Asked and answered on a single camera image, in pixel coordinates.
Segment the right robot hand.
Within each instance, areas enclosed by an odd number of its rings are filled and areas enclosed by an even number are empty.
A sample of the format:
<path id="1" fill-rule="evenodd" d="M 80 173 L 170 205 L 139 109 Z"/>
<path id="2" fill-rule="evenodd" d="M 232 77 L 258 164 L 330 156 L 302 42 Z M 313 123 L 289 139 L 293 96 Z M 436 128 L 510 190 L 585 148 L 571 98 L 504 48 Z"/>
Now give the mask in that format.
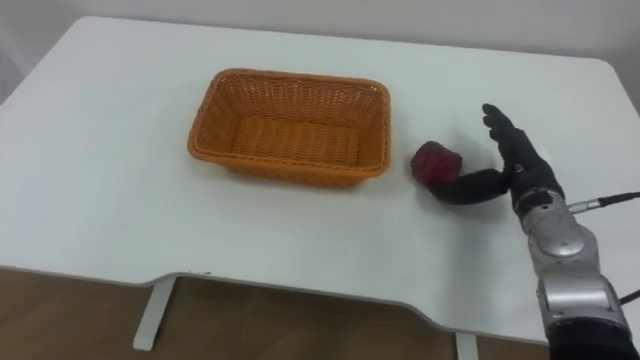
<path id="1" fill-rule="evenodd" d="M 427 189 L 440 201 L 452 205 L 474 205 L 510 193 L 517 203 L 538 189 L 565 197 L 551 166 L 536 151 L 526 133 L 496 106 L 483 104 L 483 123 L 497 143 L 503 169 L 483 169 L 457 176 L 450 181 L 434 181 Z"/>

